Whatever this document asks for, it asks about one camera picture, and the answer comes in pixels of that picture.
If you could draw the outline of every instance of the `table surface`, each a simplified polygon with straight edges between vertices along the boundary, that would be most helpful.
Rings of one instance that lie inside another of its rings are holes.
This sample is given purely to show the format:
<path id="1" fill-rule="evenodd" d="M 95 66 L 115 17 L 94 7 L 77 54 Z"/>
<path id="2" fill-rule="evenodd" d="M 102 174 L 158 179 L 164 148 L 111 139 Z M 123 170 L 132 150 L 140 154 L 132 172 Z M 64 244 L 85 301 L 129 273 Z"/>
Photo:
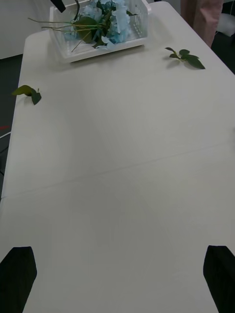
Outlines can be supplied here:
<path id="1" fill-rule="evenodd" d="M 145 48 L 59 66 L 47 32 L 26 41 L 20 85 L 43 98 L 17 99 L 0 204 L 0 259 L 35 254 L 25 313 L 216 312 L 202 268 L 208 245 L 235 252 L 234 76 L 151 6 Z"/>
<path id="2" fill-rule="evenodd" d="M 234 138 L 234 75 L 165 2 L 146 47 L 60 65 L 47 31 L 25 43 L 2 196 L 48 187 Z M 206 70 L 168 58 L 189 49 Z"/>

